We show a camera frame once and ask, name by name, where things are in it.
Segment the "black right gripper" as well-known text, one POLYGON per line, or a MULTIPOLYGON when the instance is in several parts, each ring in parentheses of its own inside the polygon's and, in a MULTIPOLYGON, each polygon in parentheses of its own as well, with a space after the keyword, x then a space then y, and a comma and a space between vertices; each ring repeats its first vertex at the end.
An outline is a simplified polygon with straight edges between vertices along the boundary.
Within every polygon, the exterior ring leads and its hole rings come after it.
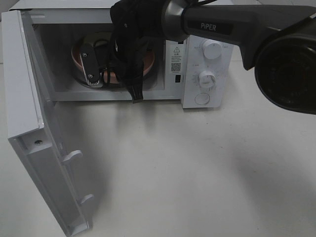
POLYGON ((110 62, 117 80, 125 84, 132 103, 143 101, 143 57, 148 38, 163 37, 161 0, 119 0, 110 8, 114 25, 110 62))

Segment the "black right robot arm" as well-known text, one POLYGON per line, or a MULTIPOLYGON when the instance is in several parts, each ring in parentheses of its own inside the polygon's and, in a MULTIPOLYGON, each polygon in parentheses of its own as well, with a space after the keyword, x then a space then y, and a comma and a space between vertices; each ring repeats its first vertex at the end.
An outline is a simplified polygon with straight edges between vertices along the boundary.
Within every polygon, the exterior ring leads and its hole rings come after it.
POLYGON ((316 112, 316 9, 306 5, 216 5, 212 0, 120 0, 110 8, 119 49, 142 37, 189 36, 236 45, 243 66, 273 104, 316 112))

